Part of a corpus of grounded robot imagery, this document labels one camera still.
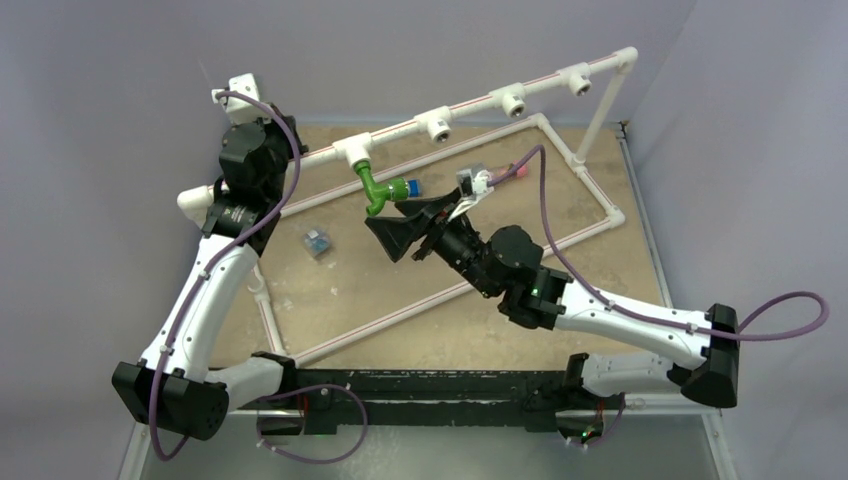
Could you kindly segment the green plastic water faucet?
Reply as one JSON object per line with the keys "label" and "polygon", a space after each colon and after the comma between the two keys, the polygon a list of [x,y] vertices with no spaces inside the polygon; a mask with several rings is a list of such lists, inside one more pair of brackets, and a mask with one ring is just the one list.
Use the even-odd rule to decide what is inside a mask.
{"label": "green plastic water faucet", "polygon": [[368,217],[377,216],[389,202],[407,200],[410,197],[409,183],[400,177],[378,182],[372,174],[369,161],[359,161],[353,166],[359,177],[369,204],[366,206]]}

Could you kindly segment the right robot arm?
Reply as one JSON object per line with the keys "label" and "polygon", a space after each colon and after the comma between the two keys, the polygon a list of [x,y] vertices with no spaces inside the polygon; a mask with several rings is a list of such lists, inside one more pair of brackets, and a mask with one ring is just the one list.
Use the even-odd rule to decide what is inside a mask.
{"label": "right robot arm", "polygon": [[661,307],[581,284],[575,275],[542,263],[543,249],[518,225],[484,240],[466,214],[454,215],[460,194],[402,201],[398,217],[365,224],[388,257],[399,261],[413,244],[416,261],[436,254],[475,290],[499,301],[498,310],[527,328],[604,336],[641,348],[619,359],[573,357],[578,370],[564,376],[561,392],[576,407],[636,387],[678,388],[687,399],[713,408],[738,403],[739,344],[736,311],[716,303],[706,311]]}

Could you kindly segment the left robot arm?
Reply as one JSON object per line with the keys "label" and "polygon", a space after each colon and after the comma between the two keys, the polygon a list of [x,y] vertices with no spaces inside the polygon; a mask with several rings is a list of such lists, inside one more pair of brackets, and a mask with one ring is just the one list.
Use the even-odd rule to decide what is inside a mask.
{"label": "left robot arm", "polygon": [[210,366],[223,321],[264,251],[279,218],[290,161],[305,152],[294,119],[256,119],[222,138],[222,175],[201,225],[189,277],[160,331],[133,362],[121,362],[111,383],[133,419],[151,428],[210,439],[227,413],[262,398],[284,409],[298,382],[292,360],[257,352],[221,370]]}

